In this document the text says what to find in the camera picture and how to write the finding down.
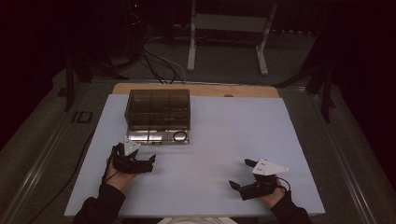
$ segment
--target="floor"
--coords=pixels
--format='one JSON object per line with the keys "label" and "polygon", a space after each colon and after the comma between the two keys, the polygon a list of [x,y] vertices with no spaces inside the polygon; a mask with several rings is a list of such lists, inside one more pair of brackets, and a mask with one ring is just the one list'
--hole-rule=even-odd
{"label": "floor", "polygon": [[[189,41],[151,36],[149,52],[170,61],[187,83],[274,85],[296,75],[314,36],[270,34],[264,50],[269,76],[260,75],[254,41],[221,39],[208,33],[198,41],[195,70],[186,71]],[[158,74],[171,80],[173,72],[159,64]],[[53,80],[43,99],[1,151],[1,223],[70,223],[64,217],[78,167],[90,143],[107,96],[119,81],[92,69],[91,83],[77,83],[76,101],[64,112],[64,71]],[[158,82],[141,59],[120,72],[131,82]],[[336,86],[332,87],[332,123],[319,114],[320,95],[308,95],[308,79],[279,89],[316,181],[326,214],[314,223],[396,223],[396,193]],[[90,122],[75,115],[92,114]],[[240,218],[239,223],[265,223],[273,217]]]}

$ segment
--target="white tabletop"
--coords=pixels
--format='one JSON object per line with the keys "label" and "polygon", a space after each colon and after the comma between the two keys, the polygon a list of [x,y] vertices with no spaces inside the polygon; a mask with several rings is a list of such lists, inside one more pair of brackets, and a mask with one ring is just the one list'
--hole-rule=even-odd
{"label": "white tabletop", "polygon": [[[106,158],[127,130],[128,95],[109,95],[78,175],[65,215],[74,216],[96,197]],[[125,217],[263,216],[259,199],[242,201],[229,180],[254,181],[244,159],[267,159],[289,168],[293,201],[308,214],[324,213],[315,182],[283,100],[280,98],[191,97],[191,142],[181,146],[142,146],[137,159],[157,154],[152,173],[138,176],[120,210]]]}

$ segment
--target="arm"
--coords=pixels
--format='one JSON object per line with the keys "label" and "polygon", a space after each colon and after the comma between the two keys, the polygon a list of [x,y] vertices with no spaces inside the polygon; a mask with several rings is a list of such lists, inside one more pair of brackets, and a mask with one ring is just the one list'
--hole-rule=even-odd
{"label": "arm", "polygon": [[73,223],[108,224],[114,222],[125,200],[123,192],[135,177],[136,175],[118,173],[110,161],[106,172],[106,183],[99,187],[98,197],[91,197],[84,202]]}
{"label": "arm", "polygon": [[275,189],[273,194],[262,197],[275,214],[279,224],[312,224],[305,209],[291,201],[291,191]]}

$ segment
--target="dark background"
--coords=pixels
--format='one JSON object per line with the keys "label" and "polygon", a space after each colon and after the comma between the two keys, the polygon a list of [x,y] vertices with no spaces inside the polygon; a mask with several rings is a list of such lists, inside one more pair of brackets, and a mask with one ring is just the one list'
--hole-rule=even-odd
{"label": "dark background", "polygon": [[[220,10],[219,1],[198,2],[197,7],[203,11],[217,13]],[[340,87],[396,188],[396,134],[393,131],[396,127],[396,33],[393,28],[396,8],[385,0],[320,2],[282,2],[273,28],[277,32],[292,30],[318,35],[304,66],[332,64],[333,83]],[[261,14],[259,10],[244,10],[238,4],[232,1],[222,7],[221,12]],[[190,6],[189,1],[150,0],[145,2],[142,16],[164,35],[172,35],[173,23],[186,25],[190,22]],[[115,11],[109,13],[109,24],[121,20],[114,15],[117,15]],[[115,47],[108,45],[107,40],[114,36],[101,31],[91,1],[2,1],[0,22],[2,148],[49,92],[51,79],[64,69],[70,46],[96,59],[106,55],[108,48]],[[330,54],[335,57],[329,61]]]}

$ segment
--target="hand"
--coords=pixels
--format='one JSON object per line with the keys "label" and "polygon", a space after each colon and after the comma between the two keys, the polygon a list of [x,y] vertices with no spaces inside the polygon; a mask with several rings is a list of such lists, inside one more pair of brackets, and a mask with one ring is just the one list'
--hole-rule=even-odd
{"label": "hand", "polygon": [[[278,179],[276,180],[276,182],[277,182],[277,184],[278,184],[279,186],[281,186],[281,184],[280,184],[280,182],[279,182]],[[269,194],[269,195],[267,195],[267,196],[263,196],[263,197],[261,197],[261,199],[262,199],[265,203],[267,203],[267,204],[270,206],[270,208],[272,208],[272,207],[274,207],[274,205],[277,204],[277,202],[279,202],[279,200],[280,200],[281,198],[283,198],[283,196],[285,196],[285,190],[280,189],[280,188],[276,188],[276,189],[274,190],[274,193]]]}
{"label": "hand", "polygon": [[111,159],[106,173],[106,184],[124,192],[127,190],[129,183],[131,183],[131,181],[137,176],[138,174],[125,174],[118,172],[114,169],[113,160]]}

